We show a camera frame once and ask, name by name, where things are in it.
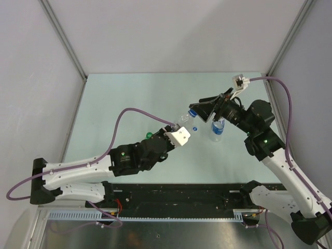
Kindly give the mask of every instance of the white wall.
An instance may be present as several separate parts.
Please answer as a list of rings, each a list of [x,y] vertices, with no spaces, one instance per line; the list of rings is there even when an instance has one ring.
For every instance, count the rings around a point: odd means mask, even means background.
[[[314,5],[274,76],[289,87],[293,100],[291,144],[303,171],[332,198],[332,2]],[[283,116],[287,98],[273,84]]]
[[[1,1],[0,23],[0,248],[16,222],[5,248],[20,248],[35,206],[6,192],[34,158],[60,160],[82,80],[37,0]],[[13,196],[29,194],[26,184]]]
[[[91,73],[263,72],[305,0],[50,0]]]

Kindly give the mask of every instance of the transparent bottle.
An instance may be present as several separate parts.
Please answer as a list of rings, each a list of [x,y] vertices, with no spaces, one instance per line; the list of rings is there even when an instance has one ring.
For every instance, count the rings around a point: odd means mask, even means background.
[[[221,118],[219,121],[212,120],[209,137],[213,142],[219,142],[222,139],[222,133],[224,132],[224,127],[225,127],[224,118]]]
[[[189,131],[191,134],[197,131],[197,126],[195,126],[194,118],[197,116],[197,113],[190,109],[187,113],[181,115],[177,123],[180,127],[184,127]]]

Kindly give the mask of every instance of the red wire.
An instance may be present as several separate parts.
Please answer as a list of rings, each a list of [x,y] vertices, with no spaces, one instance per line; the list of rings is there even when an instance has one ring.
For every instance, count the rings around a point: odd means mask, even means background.
[[[120,211],[118,212],[118,214],[120,214],[122,212],[122,205],[119,199],[115,199],[115,201],[118,203],[118,208],[120,206]]]
[[[259,206],[259,210],[261,209],[261,211],[259,211],[259,213],[258,214],[261,214],[263,211],[264,211],[264,207],[262,207],[262,206]]]

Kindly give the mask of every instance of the light blue table surface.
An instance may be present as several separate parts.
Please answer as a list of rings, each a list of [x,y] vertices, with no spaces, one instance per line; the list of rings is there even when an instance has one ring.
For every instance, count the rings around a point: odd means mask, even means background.
[[[190,103],[215,96],[233,87],[239,73],[90,74],[76,117],[65,161],[102,154],[112,139],[115,121],[126,107],[136,107],[168,121],[188,111]],[[260,73],[244,73],[259,77]],[[245,108],[256,99],[268,101],[262,81],[255,81],[240,94]],[[113,183],[279,183],[274,174],[244,145],[246,134],[226,122],[223,139],[209,140],[211,123],[200,118],[198,132],[189,142],[169,153],[163,163],[137,175],[108,180]],[[142,114],[127,112],[121,119],[115,147],[140,142],[147,132],[165,125]],[[278,134],[275,122],[273,130]]]

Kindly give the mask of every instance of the blue bottle cap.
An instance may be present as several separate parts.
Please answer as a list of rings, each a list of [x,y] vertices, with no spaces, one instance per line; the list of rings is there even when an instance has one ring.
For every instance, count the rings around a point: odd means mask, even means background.
[[[191,117],[193,117],[193,118],[195,118],[197,116],[197,113],[193,109],[190,109],[188,112],[191,115]]]

